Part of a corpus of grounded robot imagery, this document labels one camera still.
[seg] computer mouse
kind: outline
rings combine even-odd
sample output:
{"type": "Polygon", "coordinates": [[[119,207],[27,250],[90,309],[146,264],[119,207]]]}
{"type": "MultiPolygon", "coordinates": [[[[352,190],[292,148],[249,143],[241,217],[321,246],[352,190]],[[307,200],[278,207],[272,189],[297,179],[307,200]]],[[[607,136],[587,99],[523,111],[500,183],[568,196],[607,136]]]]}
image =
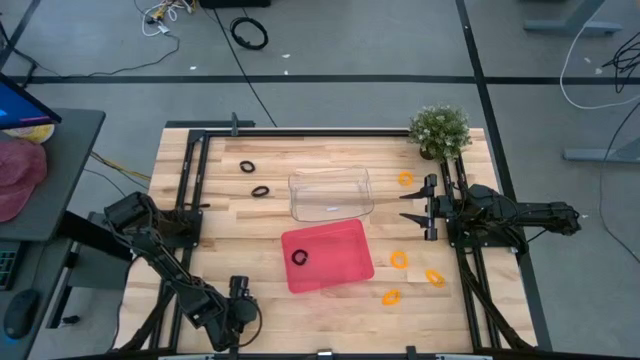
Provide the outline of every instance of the computer mouse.
{"type": "Polygon", "coordinates": [[[4,332],[12,339],[20,339],[27,335],[33,325],[38,311],[40,296],[33,289],[17,293],[4,314],[4,332]]]}

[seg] yellow wire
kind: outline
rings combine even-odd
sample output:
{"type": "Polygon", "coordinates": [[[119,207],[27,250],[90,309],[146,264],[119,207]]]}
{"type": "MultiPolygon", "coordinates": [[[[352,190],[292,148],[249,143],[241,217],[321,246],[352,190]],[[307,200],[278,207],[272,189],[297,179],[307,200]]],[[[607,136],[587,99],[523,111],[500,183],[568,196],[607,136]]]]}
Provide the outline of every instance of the yellow wire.
{"type": "Polygon", "coordinates": [[[139,173],[137,171],[131,171],[131,170],[129,170],[129,169],[127,169],[127,168],[125,168],[125,167],[123,167],[123,166],[121,166],[121,165],[119,165],[119,164],[117,164],[117,163],[115,163],[115,162],[113,162],[111,160],[105,159],[95,151],[91,152],[91,157],[93,157],[94,159],[96,159],[96,160],[98,160],[100,162],[104,162],[105,164],[108,164],[109,166],[112,166],[112,167],[114,167],[114,168],[116,168],[116,169],[118,169],[118,170],[120,170],[120,171],[122,171],[122,172],[124,172],[126,174],[129,174],[131,176],[135,176],[135,177],[137,177],[139,179],[142,179],[142,180],[151,181],[151,177],[149,177],[149,176],[147,176],[145,174],[141,174],[141,173],[139,173]]]}

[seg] red tray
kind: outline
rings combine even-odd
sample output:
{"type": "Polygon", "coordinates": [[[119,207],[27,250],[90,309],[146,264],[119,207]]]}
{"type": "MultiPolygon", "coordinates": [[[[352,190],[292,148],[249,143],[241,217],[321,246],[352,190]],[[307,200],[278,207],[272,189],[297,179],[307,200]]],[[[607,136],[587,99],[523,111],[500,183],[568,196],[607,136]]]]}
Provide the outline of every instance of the red tray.
{"type": "Polygon", "coordinates": [[[294,294],[367,280],[374,274],[358,219],[286,232],[282,250],[294,294]]]}

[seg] white cable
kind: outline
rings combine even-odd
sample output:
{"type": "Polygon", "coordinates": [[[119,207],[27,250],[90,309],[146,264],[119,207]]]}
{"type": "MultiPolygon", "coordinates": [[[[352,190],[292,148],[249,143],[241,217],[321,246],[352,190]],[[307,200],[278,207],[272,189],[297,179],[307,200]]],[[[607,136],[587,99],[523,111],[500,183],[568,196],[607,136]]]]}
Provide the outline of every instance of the white cable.
{"type": "Polygon", "coordinates": [[[593,15],[591,15],[591,17],[587,21],[585,21],[584,25],[582,25],[582,29],[580,29],[580,31],[578,32],[578,35],[576,35],[576,38],[573,39],[573,42],[571,43],[571,47],[569,48],[569,53],[567,54],[567,58],[564,60],[564,66],[562,67],[562,72],[560,73],[560,89],[562,89],[562,94],[564,94],[564,98],[567,99],[567,101],[571,105],[577,107],[578,109],[583,109],[583,110],[597,110],[597,109],[604,109],[604,108],[613,107],[613,106],[620,106],[620,105],[625,105],[640,99],[640,95],[637,95],[632,97],[629,100],[619,102],[619,103],[604,104],[604,105],[597,105],[597,106],[585,106],[585,105],[576,104],[571,99],[569,99],[569,95],[567,95],[567,92],[564,89],[564,84],[562,83],[562,79],[564,78],[564,73],[567,70],[567,64],[569,64],[569,58],[571,57],[571,53],[573,52],[573,47],[576,45],[578,38],[580,37],[580,35],[582,35],[582,32],[587,27],[589,22],[591,22],[591,20],[593,20],[593,18],[598,14],[598,12],[600,12],[600,9],[602,9],[602,6],[600,6],[598,10],[596,10],[596,12],[594,12],[593,15]]]}
{"type": "MultiPolygon", "coordinates": [[[[142,34],[144,36],[152,37],[152,36],[156,36],[156,35],[162,34],[162,31],[160,31],[160,30],[158,30],[158,31],[156,31],[154,33],[147,33],[145,29],[146,29],[146,25],[147,25],[147,22],[146,22],[147,14],[149,14],[149,12],[151,10],[157,9],[157,8],[159,8],[161,6],[164,6],[164,5],[166,5],[166,4],[165,4],[164,1],[162,1],[160,4],[158,4],[156,6],[153,6],[153,7],[150,7],[147,10],[145,10],[144,16],[142,16],[142,34]]],[[[171,19],[171,21],[178,20],[178,13],[174,9],[184,9],[184,6],[181,6],[181,5],[178,5],[178,4],[169,5],[169,7],[167,8],[167,13],[169,14],[169,19],[171,19]]]]}

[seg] black desk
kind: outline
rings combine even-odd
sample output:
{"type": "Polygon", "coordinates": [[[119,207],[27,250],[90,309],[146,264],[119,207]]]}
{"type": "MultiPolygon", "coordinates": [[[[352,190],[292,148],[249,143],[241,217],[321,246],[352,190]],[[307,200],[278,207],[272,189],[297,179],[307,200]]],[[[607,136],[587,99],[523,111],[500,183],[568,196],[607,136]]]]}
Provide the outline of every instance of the black desk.
{"type": "MultiPolygon", "coordinates": [[[[52,138],[44,144],[47,178],[36,187],[17,218],[0,224],[0,240],[29,241],[13,288],[0,292],[0,317],[4,317],[13,296],[30,287],[37,262],[43,254],[33,286],[40,293],[34,326],[29,335],[20,340],[9,339],[0,330],[0,357],[3,359],[26,358],[44,320],[73,243],[70,237],[56,236],[56,233],[61,223],[67,221],[69,216],[75,216],[65,211],[105,118],[102,111],[54,111],[62,117],[62,123],[56,126],[52,138]]],[[[0,140],[4,140],[4,136],[2,133],[0,140]]]]}

